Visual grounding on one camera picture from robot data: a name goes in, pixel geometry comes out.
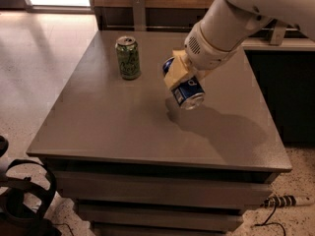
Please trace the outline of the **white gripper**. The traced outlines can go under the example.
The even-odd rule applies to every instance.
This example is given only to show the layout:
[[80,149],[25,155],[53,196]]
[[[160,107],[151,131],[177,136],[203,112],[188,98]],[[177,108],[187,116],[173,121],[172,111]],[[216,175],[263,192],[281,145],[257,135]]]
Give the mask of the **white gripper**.
[[196,75],[196,70],[213,70],[227,62],[237,51],[223,51],[213,47],[204,37],[197,23],[184,41],[185,50],[172,50],[173,61],[164,77],[169,90]]

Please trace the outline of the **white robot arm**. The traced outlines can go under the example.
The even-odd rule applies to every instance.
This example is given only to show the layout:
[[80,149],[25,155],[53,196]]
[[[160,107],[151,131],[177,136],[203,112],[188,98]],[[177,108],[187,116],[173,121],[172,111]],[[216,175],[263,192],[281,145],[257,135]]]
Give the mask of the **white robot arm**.
[[249,35],[276,19],[315,39],[315,0],[214,0],[194,25],[164,77],[169,89],[202,80],[226,63]]

